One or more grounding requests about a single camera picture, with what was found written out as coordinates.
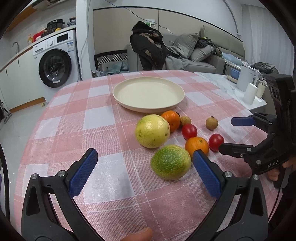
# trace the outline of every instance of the washing machine door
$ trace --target washing machine door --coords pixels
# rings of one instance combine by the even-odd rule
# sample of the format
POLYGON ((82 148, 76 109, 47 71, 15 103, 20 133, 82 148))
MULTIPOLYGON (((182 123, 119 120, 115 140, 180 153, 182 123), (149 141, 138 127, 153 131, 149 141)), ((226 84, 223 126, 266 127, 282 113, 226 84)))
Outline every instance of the washing machine door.
POLYGON ((58 88, 66 83, 71 74, 69 54, 61 49, 46 52, 39 62, 39 75, 44 84, 58 88))

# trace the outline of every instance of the gray floor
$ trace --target gray floor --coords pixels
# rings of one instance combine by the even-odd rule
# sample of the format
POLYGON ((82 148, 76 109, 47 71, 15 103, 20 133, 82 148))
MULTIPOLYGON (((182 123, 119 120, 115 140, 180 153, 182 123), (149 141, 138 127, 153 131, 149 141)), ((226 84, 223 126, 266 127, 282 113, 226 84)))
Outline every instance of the gray floor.
MULTIPOLYGON (((45 107, 38 104, 13 113, 8 122, 0 130, 0 143, 5 154, 9 174, 10 218, 11 224, 14 227, 14 193, 18 167, 25 145, 45 107)), ((0 191, 0 205, 2 211, 5 213, 3 179, 0 191)))

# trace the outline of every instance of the red tomato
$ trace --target red tomato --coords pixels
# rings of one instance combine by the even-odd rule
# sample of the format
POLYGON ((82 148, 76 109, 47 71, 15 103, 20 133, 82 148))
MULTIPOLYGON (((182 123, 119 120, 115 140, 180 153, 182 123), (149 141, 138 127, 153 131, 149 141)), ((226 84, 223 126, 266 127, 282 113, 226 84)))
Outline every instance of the red tomato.
POLYGON ((212 151, 218 151, 222 143, 224 143, 224 138, 219 134, 213 134, 209 139, 209 147, 212 151))
POLYGON ((186 124, 182 128, 182 135, 185 140, 188 140, 191 137, 196 137, 197 136, 197 129, 192 124, 186 124))

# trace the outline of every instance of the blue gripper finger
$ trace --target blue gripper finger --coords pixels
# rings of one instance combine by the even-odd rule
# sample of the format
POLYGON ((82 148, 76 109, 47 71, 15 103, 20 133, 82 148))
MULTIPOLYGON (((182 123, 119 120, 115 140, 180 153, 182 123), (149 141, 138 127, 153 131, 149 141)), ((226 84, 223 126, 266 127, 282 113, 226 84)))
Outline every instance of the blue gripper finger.
POLYGON ((253 117, 233 117, 231 124, 233 126, 252 126, 256 123, 253 117))

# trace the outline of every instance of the gray pillow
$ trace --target gray pillow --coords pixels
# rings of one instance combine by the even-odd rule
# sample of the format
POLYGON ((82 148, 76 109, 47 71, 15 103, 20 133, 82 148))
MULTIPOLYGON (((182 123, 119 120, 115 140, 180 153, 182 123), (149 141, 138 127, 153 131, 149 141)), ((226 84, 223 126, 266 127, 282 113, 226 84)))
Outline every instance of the gray pillow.
POLYGON ((196 48, 193 50, 192 55, 189 57, 193 62, 200 62, 211 56, 216 51, 215 47, 208 45, 204 48, 196 48))
POLYGON ((189 49, 188 56, 192 54, 194 47, 196 46, 197 43, 197 34, 181 34, 174 43, 174 46, 177 46, 177 44, 181 44, 185 48, 189 49))

